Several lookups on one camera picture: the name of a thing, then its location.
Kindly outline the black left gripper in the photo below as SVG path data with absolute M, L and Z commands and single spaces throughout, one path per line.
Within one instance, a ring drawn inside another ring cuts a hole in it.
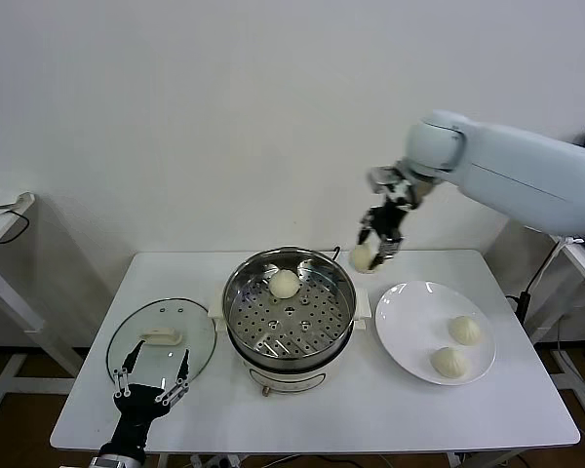
M 141 339 L 127 354 L 121 367 L 112 371 L 113 401 L 120 411 L 120 418 L 111 440 L 100 448 L 101 454 L 144 454 L 151 423 L 167 415 L 168 406 L 174 406 L 189 389 L 189 348 L 184 350 L 175 385 L 166 392 L 142 384 L 129 386 L 129 375 L 144 343 Z

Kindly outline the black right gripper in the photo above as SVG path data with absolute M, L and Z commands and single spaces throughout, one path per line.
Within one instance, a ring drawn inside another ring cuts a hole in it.
M 379 239 L 377 252 L 370 262 L 370 271 L 374 271 L 400 250 L 404 240 L 400 225 L 409 212 L 419 207 L 420 199 L 410 182 L 372 183 L 370 186 L 375 194 L 383 196 L 383 200 L 363 215 L 357 243 L 364 244 L 372 234 Z

